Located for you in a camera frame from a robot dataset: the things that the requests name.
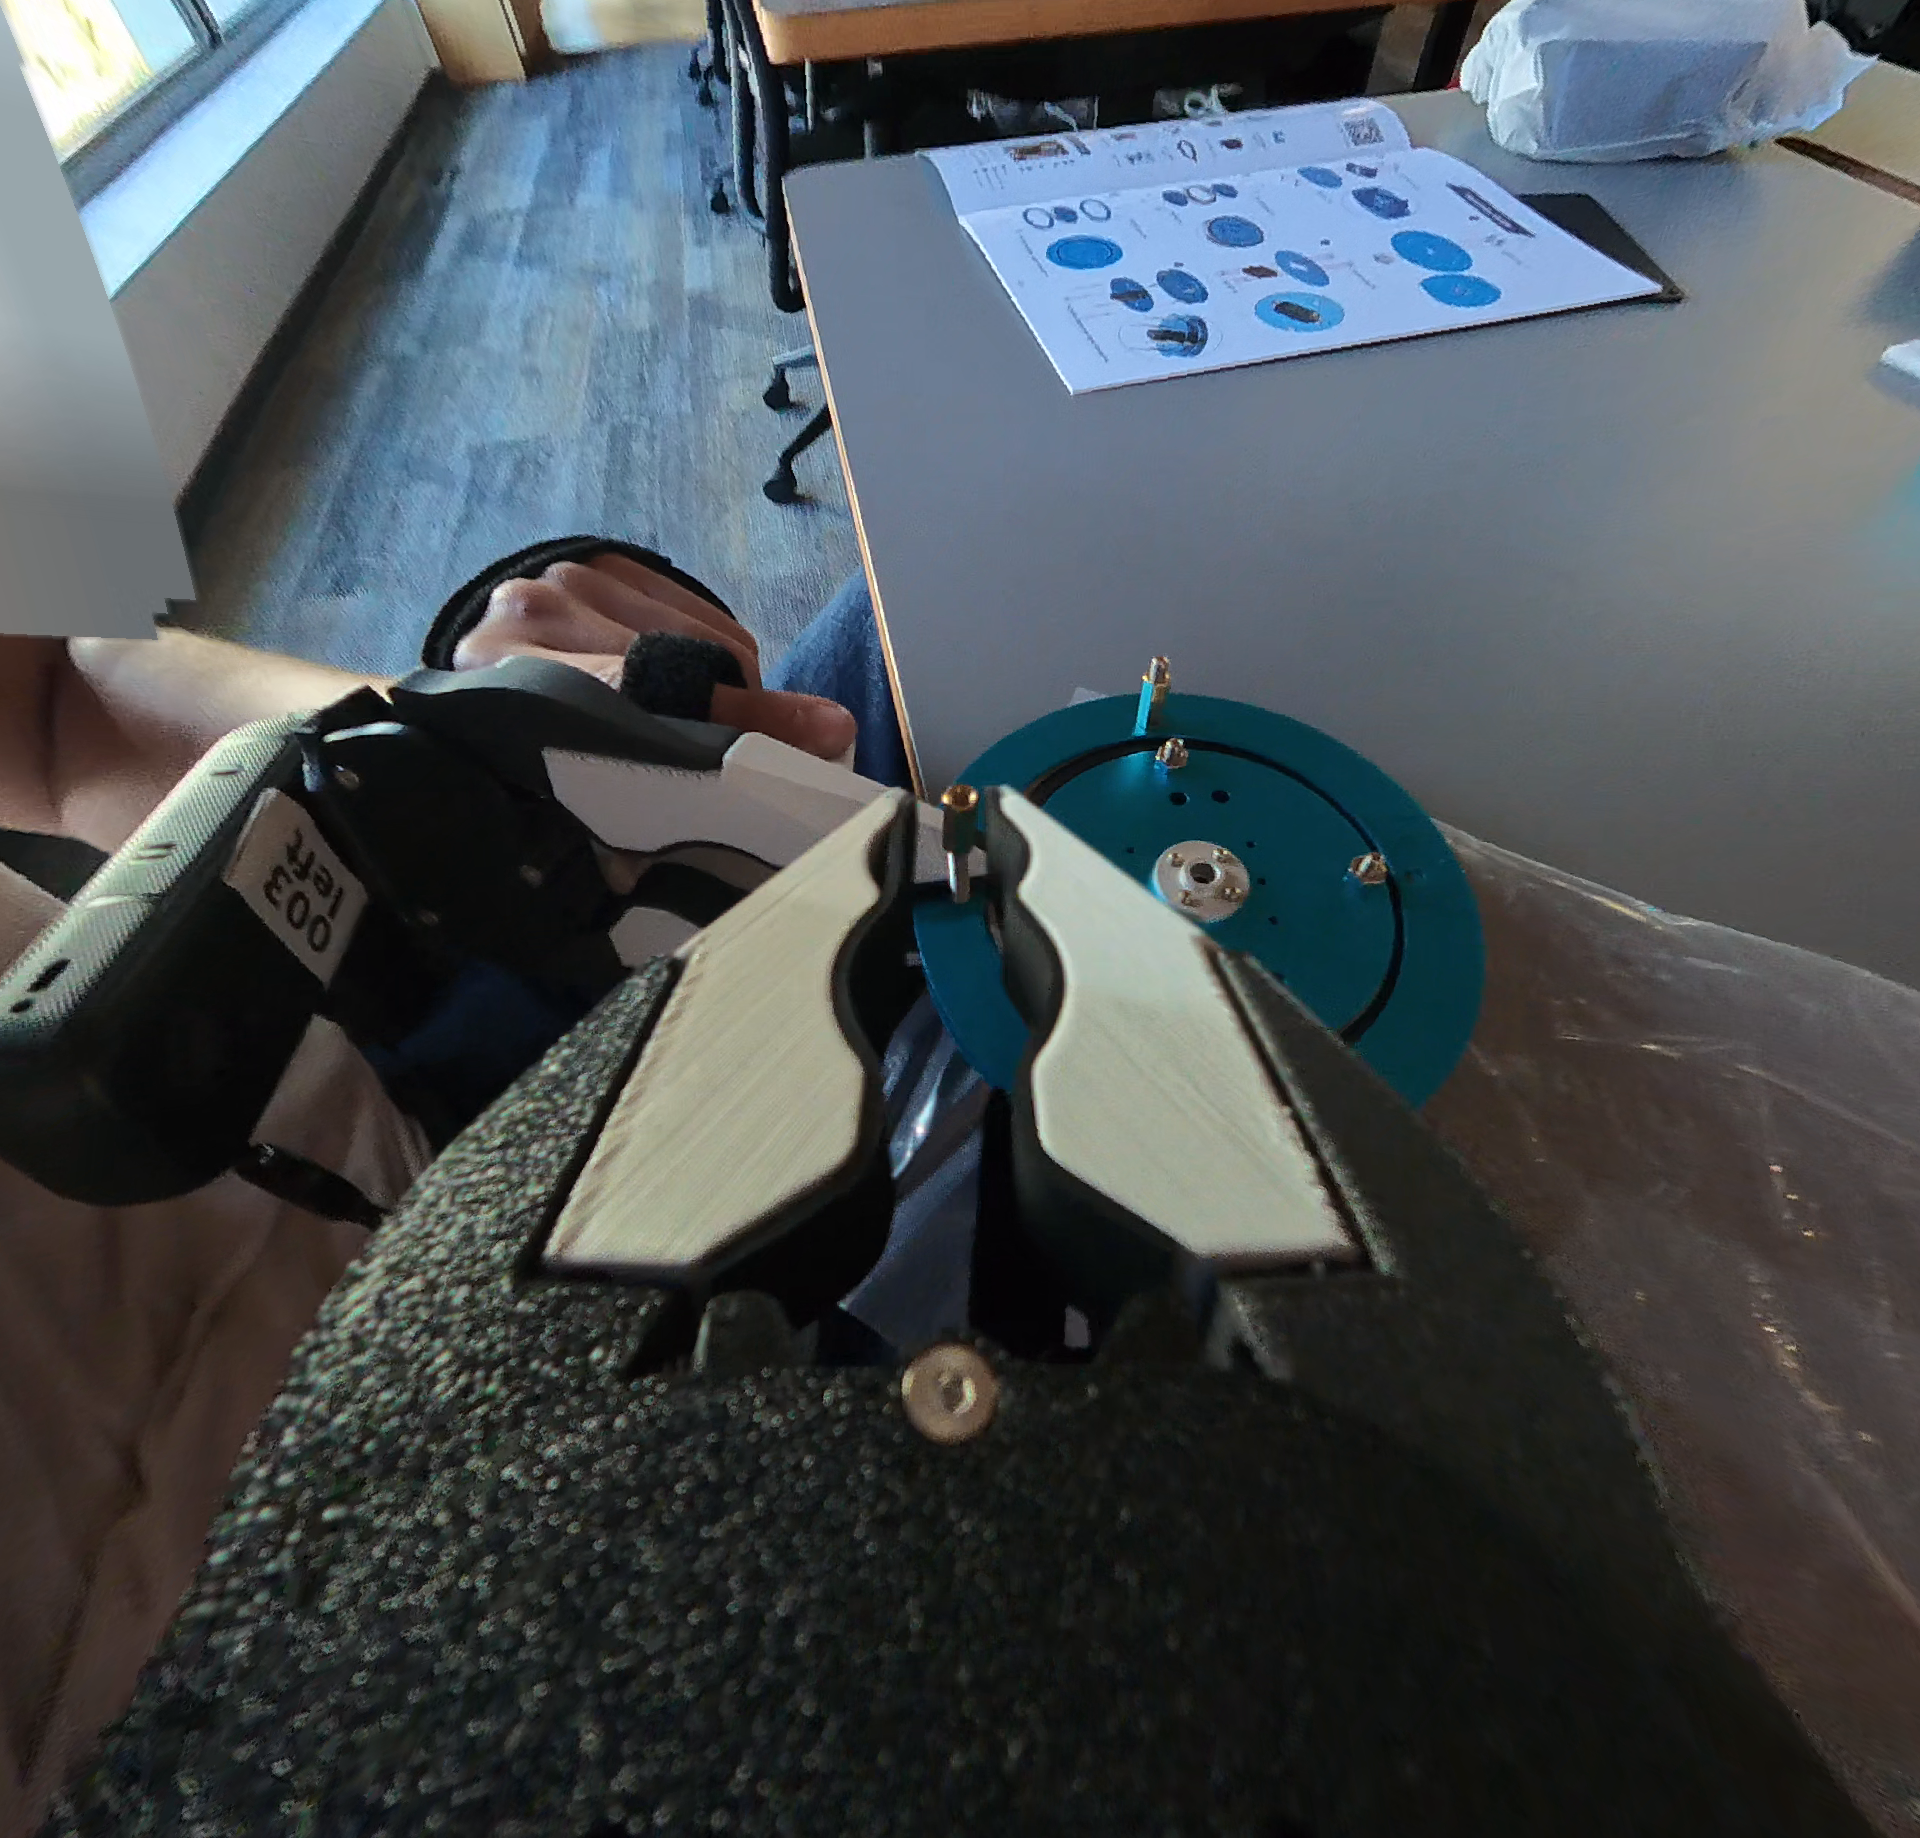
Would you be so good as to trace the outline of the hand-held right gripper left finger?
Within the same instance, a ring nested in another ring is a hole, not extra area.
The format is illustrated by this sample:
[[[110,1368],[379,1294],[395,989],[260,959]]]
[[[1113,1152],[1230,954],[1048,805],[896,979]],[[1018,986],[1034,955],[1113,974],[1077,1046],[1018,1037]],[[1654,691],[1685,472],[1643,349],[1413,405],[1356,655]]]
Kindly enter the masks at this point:
[[[918,813],[882,791],[674,954],[674,981],[543,1247],[555,1274],[855,1281],[892,1202],[872,1181],[877,1052],[851,966],[899,912]]]

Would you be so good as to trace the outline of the person's left hand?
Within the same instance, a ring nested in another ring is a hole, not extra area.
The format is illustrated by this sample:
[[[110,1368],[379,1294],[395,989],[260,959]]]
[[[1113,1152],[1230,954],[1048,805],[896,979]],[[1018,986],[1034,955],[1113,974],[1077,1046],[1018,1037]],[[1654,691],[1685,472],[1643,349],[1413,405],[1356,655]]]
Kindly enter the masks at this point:
[[[714,722],[763,734],[828,761],[842,761],[855,745],[851,711],[832,698],[764,691],[758,646],[743,626],[625,555],[595,554],[532,581],[497,585],[452,660],[459,668],[478,668],[514,655],[546,658],[617,689],[624,655],[638,635],[688,637],[733,653],[748,683],[722,683],[711,693]]]

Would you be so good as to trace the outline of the person's tan trousers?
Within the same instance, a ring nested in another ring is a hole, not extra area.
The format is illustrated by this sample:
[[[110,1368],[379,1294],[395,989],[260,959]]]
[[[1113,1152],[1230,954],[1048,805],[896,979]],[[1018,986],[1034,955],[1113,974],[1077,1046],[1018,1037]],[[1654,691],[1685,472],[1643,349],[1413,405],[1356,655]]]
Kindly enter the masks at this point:
[[[221,1179],[97,1208],[2,1170],[2,1826],[129,1701],[367,1229]]]

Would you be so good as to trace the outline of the black rolling chair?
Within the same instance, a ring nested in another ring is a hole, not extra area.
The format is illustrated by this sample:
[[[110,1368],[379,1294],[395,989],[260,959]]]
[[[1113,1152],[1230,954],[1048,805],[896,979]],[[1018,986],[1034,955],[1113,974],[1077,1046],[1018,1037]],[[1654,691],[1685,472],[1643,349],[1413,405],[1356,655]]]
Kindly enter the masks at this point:
[[[689,65],[701,102],[726,93],[733,181],[714,185],[709,206],[735,213],[763,240],[770,298],[784,315],[804,314],[782,181],[789,171],[790,111],[753,0],[705,0],[707,60]]]

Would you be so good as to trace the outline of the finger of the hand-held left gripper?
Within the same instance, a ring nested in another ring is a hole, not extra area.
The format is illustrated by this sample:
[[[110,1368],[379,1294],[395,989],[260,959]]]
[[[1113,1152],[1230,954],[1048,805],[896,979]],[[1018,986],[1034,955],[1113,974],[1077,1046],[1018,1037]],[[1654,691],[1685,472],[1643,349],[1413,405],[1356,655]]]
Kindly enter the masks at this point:
[[[890,791],[835,764],[758,734],[742,734],[718,769],[672,769],[599,754],[545,750],[551,792],[617,851],[660,856],[722,844],[789,866]]]
[[[669,959],[770,879],[768,862],[641,862],[611,931],[624,965]]]

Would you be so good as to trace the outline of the grey desk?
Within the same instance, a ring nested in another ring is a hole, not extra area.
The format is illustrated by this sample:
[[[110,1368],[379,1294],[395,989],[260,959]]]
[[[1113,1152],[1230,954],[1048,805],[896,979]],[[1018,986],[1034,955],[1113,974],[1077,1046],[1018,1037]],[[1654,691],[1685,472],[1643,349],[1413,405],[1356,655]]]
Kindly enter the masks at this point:
[[[1484,1006],[1428,1115],[1916,1834],[1916,201],[1402,114],[1685,300],[1068,397],[921,159],[789,185],[903,729],[937,787],[1159,651],[1452,828]]]

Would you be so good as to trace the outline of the white plastic bag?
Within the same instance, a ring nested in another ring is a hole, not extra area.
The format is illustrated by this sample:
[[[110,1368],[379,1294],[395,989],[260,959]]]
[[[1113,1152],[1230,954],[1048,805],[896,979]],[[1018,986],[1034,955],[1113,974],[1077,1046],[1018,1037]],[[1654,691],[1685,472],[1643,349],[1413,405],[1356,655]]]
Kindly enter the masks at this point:
[[[1609,166],[1814,128],[1872,63],[1804,0],[1513,0],[1459,84],[1500,149]]]

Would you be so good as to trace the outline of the clear plastic sheet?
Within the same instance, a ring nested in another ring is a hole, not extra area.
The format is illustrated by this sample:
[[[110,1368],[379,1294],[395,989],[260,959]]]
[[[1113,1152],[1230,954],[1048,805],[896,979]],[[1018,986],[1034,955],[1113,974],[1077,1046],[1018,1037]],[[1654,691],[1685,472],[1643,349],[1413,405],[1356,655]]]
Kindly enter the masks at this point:
[[[1304,722],[958,771],[1005,1096],[896,1353],[764,1390],[729,1754],[468,1834],[1916,1834],[1916,992],[1430,828]]]

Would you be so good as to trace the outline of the printed instruction sheet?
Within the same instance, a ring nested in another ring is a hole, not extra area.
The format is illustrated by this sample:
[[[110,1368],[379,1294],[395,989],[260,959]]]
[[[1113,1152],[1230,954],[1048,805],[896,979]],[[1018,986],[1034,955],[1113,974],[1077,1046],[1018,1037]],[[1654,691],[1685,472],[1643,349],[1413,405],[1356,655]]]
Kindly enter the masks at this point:
[[[1654,298],[1364,102],[928,159],[1070,393]]]

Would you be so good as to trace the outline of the blue round turntable base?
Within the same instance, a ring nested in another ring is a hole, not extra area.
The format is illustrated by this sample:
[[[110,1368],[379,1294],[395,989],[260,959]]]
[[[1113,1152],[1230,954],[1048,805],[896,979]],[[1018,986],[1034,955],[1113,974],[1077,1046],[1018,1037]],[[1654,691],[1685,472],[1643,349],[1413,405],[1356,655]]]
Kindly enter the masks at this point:
[[[1418,1106],[1466,1051],[1484,950],[1470,884],[1389,773],[1304,722],[1169,693],[1093,698],[963,769],[1010,787],[1258,960]]]

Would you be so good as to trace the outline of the person's left forearm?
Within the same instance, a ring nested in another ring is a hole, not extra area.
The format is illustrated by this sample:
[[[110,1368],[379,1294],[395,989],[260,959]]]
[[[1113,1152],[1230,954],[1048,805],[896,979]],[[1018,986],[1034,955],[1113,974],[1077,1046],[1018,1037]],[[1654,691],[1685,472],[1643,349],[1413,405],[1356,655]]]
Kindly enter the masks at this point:
[[[389,678],[168,629],[2,640],[2,826],[113,851],[227,734]]]

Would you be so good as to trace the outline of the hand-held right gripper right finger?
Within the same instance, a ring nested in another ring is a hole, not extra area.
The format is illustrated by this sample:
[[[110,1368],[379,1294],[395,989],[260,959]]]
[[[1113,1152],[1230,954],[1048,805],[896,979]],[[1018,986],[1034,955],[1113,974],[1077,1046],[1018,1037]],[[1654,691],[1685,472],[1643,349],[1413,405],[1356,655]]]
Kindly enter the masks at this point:
[[[1221,950],[1015,791],[995,792],[995,880],[1033,1232],[1085,1272],[1162,1250],[1220,1274],[1354,1265]]]

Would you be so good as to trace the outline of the large window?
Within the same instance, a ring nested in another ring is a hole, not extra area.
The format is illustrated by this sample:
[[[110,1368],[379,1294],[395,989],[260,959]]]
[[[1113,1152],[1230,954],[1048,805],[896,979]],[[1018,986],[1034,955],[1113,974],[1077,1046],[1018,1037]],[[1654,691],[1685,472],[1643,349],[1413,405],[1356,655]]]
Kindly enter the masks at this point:
[[[124,171],[306,0],[5,0],[77,203]]]

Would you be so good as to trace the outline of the wooden background tables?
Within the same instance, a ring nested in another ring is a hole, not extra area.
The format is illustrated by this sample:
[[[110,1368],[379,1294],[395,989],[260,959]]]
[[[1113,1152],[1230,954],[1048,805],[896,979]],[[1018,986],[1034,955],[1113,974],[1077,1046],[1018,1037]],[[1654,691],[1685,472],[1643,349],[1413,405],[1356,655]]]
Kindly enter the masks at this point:
[[[1442,91],[1482,0],[753,0],[776,66],[877,63],[894,86],[864,134],[868,154],[947,144],[959,105],[933,91],[1010,98],[1095,96],[1137,123],[1179,81],[1243,81],[1252,103],[1338,98],[1367,89],[1383,17],[1430,14],[1413,91]]]

